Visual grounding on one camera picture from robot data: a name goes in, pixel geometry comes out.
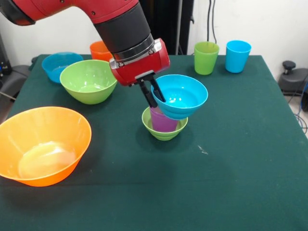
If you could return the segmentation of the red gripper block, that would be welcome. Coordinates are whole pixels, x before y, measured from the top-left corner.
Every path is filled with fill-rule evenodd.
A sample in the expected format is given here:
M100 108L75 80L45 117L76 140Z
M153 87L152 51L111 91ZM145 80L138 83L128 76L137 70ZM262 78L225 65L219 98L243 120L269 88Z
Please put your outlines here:
M109 65L116 80L121 85L128 86L136 84L137 79L147 74L157 74L168 69L170 67L170 59L164 41L158 38L154 40L154 45L151 49L138 58L127 62L118 62L112 58L109 61ZM154 89L154 95L160 101L165 102L166 100L161 89L153 76L151 76L150 83ZM158 104L153 98L152 93L147 89L144 81L138 81L138 85L148 105L151 108L156 108Z

